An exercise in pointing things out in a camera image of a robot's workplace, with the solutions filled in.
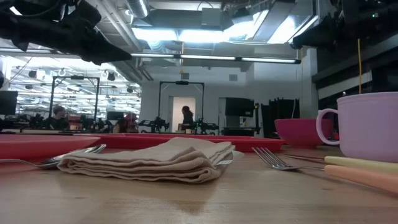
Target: beige cloth napkin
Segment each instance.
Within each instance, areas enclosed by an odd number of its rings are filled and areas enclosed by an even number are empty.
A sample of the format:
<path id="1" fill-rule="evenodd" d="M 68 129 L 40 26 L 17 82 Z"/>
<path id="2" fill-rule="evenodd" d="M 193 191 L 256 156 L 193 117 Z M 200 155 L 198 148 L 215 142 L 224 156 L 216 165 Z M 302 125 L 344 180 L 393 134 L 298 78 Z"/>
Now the beige cloth napkin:
<path id="1" fill-rule="evenodd" d="M 201 139 L 173 138 L 167 143 L 138 151 L 109 154 L 76 152 L 59 163 L 61 171 L 127 180 L 176 180 L 202 183 L 218 178 L 232 160 L 235 146 Z"/>

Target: desk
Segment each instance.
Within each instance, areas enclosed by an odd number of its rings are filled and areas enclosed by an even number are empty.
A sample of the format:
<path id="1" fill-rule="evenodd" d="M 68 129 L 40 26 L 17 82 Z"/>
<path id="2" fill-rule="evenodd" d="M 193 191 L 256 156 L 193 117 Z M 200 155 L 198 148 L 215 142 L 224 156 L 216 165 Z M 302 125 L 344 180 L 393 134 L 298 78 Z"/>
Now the desk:
<path id="1" fill-rule="evenodd" d="M 292 165 L 310 163 L 283 159 Z M 201 185 L 70 175 L 19 164 L 0 166 L 3 224 L 397 221 L 396 195 L 329 178 L 317 170 L 272 170 L 255 154 L 246 154 L 230 164 L 220 179 Z"/>

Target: pipe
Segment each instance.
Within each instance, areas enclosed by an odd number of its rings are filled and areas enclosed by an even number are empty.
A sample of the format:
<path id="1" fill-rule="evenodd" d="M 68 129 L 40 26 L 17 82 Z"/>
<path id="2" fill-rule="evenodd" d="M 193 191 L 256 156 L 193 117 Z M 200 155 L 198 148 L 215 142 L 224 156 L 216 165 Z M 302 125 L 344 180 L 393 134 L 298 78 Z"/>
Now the pipe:
<path id="1" fill-rule="evenodd" d="M 116 20 L 119 22 L 119 25 L 124 29 L 124 31 L 129 36 L 129 38 L 132 40 L 132 42 L 137 46 L 139 51 L 142 51 L 139 40 L 134 35 L 133 31 L 131 30 L 131 27 L 128 27 L 126 25 L 123 18 L 120 16 L 119 12 L 116 10 L 115 6 L 112 3 L 110 3 L 109 0 L 103 0 L 103 2 L 105 3 L 105 6 L 110 11 L 110 13 L 112 13 L 113 16 L 116 18 Z"/>
<path id="2" fill-rule="evenodd" d="M 134 50 L 140 51 L 139 47 L 134 44 L 134 42 L 130 39 L 130 37 L 127 36 L 127 34 L 122 30 L 122 28 L 119 26 L 119 24 L 114 20 L 112 15 L 109 13 L 109 11 L 106 9 L 106 7 L 103 4 L 103 1 L 98 1 L 98 9 L 105 14 L 105 16 L 111 21 L 112 25 L 114 28 L 120 33 L 124 41 L 127 42 L 127 44 L 132 47 Z"/>
<path id="3" fill-rule="evenodd" d="M 145 18 L 148 16 L 150 6 L 147 0 L 125 0 L 132 16 L 135 18 Z"/>

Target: ceiling vent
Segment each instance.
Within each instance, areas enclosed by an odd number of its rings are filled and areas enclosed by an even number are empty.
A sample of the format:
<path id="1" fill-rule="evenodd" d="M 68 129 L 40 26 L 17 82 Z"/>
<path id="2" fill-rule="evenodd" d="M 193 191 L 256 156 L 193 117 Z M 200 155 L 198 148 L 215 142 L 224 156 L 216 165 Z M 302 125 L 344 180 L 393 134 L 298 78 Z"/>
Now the ceiling vent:
<path id="1" fill-rule="evenodd" d="M 229 80 L 231 82 L 237 82 L 238 81 L 238 75 L 237 74 L 229 74 Z"/>
<path id="2" fill-rule="evenodd" d="M 189 73 L 181 73 L 181 80 L 189 80 Z"/>

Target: metal frame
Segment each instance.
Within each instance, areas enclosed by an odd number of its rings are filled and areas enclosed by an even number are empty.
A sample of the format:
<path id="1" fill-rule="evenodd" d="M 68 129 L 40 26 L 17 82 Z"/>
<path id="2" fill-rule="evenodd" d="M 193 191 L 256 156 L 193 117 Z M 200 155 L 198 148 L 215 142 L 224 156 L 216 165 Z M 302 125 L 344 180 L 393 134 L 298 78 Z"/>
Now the metal frame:
<path id="1" fill-rule="evenodd" d="M 178 84 L 178 82 L 160 82 L 159 83 L 159 99 L 158 99 L 158 104 L 157 104 L 157 116 L 160 117 L 160 99 L 162 97 L 162 84 L 164 83 L 174 83 L 176 85 L 181 85 Z M 201 92 L 201 118 L 203 119 L 203 109 L 205 107 L 205 84 L 204 83 L 200 83 L 200 82 L 188 82 L 187 85 L 189 84 L 199 84 L 202 86 L 202 92 Z"/>
<path id="2" fill-rule="evenodd" d="M 55 84 L 55 81 L 58 78 L 62 78 L 63 80 L 65 80 L 66 78 L 74 79 L 73 76 L 69 76 L 69 77 L 54 76 L 54 77 L 52 77 L 49 118 L 52 115 L 52 105 L 53 105 L 53 100 L 54 100 L 54 90 L 55 90 L 55 87 L 58 86 L 58 85 Z M 89 80 L 97 80 L 97 89 L 96 89 L 96 94 L 95 94 L 95 111 L 94 111 L 94 120 L 96 120 L 96 118 L 97 118 L 97 108 L 98 108 L 98 94 L 100 93 L 100 78 L 98 78 L 98 77 L 79 77 L 79 79 L 85 79 L 85 78 L 87 78 Z"/>

